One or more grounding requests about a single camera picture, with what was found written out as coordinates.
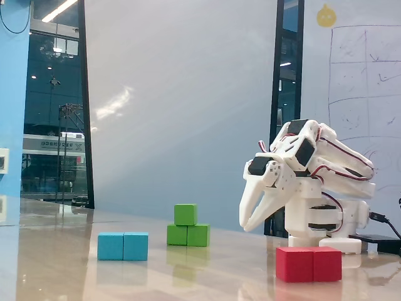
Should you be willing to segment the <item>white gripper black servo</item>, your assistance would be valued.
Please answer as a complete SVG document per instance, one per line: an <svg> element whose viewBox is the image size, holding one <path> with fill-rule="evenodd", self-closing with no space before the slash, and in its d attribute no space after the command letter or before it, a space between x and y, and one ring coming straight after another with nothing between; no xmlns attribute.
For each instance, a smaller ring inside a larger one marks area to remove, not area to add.
<svg viewBox="0 0 401 301"><path fill-rule="evenodd" d="M239 224L252 231L279 209L277 189L296 186L294 170L278 155L257 153L244 167L246 185L239 204Z"/></svg>

